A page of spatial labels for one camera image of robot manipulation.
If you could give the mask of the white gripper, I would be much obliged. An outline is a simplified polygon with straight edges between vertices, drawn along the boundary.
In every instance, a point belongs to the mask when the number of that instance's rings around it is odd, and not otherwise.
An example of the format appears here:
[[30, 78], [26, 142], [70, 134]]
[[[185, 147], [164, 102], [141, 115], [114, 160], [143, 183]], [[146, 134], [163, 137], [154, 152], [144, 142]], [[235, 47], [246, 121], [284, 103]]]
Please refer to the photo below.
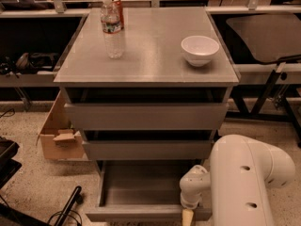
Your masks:
[[201, 202], [201, 194], [211, 188], [210, 173], [201, 165], [195, 165], [180, 180], [182, 226], [192, 226], [194, 209]]

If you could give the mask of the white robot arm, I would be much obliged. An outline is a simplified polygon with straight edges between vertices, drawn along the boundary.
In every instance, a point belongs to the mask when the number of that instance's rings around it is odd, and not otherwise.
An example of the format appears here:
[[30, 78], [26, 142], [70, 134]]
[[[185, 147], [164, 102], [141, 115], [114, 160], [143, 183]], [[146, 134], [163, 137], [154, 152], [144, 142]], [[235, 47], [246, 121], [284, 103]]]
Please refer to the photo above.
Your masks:
[[274, 226], [266, 189], [293, 181], [295, 164], [280, 148], [227, 135], [210, 154], [210, 167], [195, 165], [180, 180], [182, 226], [191, 226], [201, 193], [211, 191], [214, 226]]

